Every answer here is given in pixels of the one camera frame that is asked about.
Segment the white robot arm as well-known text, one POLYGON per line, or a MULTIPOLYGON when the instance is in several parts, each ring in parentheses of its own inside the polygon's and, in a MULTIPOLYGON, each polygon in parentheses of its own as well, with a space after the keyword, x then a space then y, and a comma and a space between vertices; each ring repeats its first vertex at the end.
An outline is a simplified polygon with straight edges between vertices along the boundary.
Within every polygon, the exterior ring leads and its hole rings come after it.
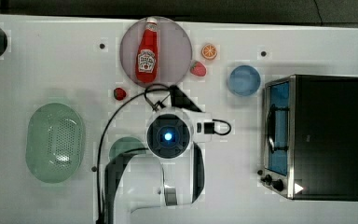
POLYGON ((204 189, 200 145, 213 131, 212 116, 205 112, 167 107, 153 114, 142 146, 105 167, 103 224, 131 224, 138 209, 194 203, 204 189))

